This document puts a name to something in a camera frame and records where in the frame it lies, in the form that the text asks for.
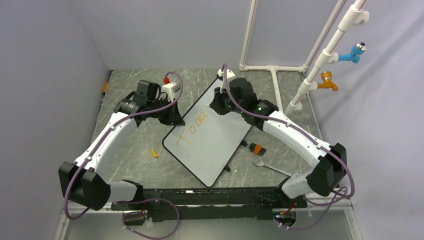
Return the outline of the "white whiteboard black frame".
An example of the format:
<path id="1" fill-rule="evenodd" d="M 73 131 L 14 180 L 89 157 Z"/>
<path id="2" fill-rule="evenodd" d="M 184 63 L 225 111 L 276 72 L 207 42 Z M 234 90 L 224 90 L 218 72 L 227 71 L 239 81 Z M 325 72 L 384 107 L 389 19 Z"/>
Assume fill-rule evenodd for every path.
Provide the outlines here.
<path id="1" fill-rule="evenodd" d="M 163 147 L 205 187 L 212 187 L 251 125 L 241 115 L 218 115 L 206 107 L 214 98 L 214 80 L 182 116 L 184 126 L 173 127 L 163 138 Z"/>

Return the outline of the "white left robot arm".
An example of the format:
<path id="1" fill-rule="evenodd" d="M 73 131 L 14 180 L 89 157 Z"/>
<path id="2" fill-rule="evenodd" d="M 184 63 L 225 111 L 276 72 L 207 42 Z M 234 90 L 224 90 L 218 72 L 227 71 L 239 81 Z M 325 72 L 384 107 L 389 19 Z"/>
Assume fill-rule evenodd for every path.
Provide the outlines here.
<path id="1" fill-rule="evenodd" d="M 103 175 L 116 152 L 129 136 L 148 118 L 166 126 L 183 126 L 177 100 L 182 84 L 164 78 L 164 85 L 140 80 L 135 91 L 120 100 L 106 126 L 93 143 L 72 163 L 63 162 L 58 169 L 65 201 L 100 210 L 107 203 L 124 202 L 131 210 L 144 203 L 143 186 L 130 180 L 108 182 Z"/>

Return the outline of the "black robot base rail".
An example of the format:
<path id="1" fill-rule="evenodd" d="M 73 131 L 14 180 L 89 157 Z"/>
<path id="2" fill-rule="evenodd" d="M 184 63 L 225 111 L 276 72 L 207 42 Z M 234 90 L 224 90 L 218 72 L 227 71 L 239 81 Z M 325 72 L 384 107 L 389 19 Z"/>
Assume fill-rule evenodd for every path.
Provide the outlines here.
<path id="1" fill-rule="evenodd" d="M 254 218 L 271 220 L 283 212 L 294 216 L 308 205 L 302 196 L 290 199 L 276 187 L 162 188 L 144 189 L 147 203 L 114 201 L 111 210 L 140 211 L 153 222 Z"/>

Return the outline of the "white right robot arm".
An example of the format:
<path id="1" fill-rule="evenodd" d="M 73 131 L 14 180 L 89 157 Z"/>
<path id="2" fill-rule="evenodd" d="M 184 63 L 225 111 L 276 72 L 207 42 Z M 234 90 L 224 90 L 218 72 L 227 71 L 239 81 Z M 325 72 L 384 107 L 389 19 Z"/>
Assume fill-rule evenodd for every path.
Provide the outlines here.
<path id="1" fill-rule="evenodd" d="M 309 172 L 294 174 L 280 185 L 275 200 L 282 208 L 309 193 L 329 196 L 347 174 L 347 150 L 342 144 L 331 145 L 287 119 L 275 104 L 259 99 L 244 77 L 231 80 L 229 89 L 216 87 L 209 107 L 221 116 L 240 114 L 249 125 L 289 146 L 311 167 Z"/>

